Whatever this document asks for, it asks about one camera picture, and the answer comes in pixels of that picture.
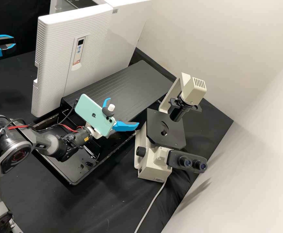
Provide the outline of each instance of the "ribbed black surface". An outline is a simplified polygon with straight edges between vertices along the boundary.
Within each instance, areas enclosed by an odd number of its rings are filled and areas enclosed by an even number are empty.
[[[166,94],[171,85],[171,81],[145,61],[139,61],[63,99],[73,106],[76,98],[86,94],[102,106],[110,97],[115,105],[115,119],[128,122]]]

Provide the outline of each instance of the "white backdrop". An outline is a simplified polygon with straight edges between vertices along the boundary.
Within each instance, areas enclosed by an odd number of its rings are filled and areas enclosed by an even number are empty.
[[[152,0],[137,47],[236,119],[283,68],[283,1]]]
[[[163,233],[283,232],[283,70],[208,164]]]

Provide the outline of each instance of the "mint green smartphone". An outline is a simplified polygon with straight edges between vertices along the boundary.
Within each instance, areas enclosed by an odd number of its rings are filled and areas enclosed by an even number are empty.
[[[110,133],[115,123],[114,117],[104,115],[102,107],[85,94],[81,95],[75,107],[75,112],[103,136]]]

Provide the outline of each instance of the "microscope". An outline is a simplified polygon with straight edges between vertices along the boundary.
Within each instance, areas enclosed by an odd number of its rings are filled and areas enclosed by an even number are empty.
[[[134,167],[138,178],[165,182],[172,168],[204,173],[207,159],[181,151],[186,146],[182,117],[202,112],[205,82],[182,73],[169,89],[159,110],[147,109],[147,121],[136,131]]]

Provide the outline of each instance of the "microscope power cable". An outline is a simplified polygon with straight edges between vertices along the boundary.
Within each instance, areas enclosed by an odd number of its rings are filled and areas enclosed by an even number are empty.
[[[162,187],[160,188],[160,190],[158,191],[158,193],[154,196],[153,200],[151,201],[151,203],[150,203],[150,205],[149,205],[148,209],[146,210],[146,212],[145,212],[144,216],[143,216],[143,217],[142,217],[142,219],[140,220],[140,222],[139,222],[139,224],[138,224],[138,226],[137,226],[136,230],[134,231],[134,233],[137,233],[137,231],[139,230],[139,228],[140,228],[140,226],[141,226],[142,222],[144,221],[145,217],[147,216],[147,214],[148,214],[149,210],[151,209],[151,206],[153,205],[153,203],[154,203],[155,199],[158,197],[158,195],[161,193],[162,189],[164,188],[165,183],[166,183],[166,181],[164,181],[164,183],[163,183]]]

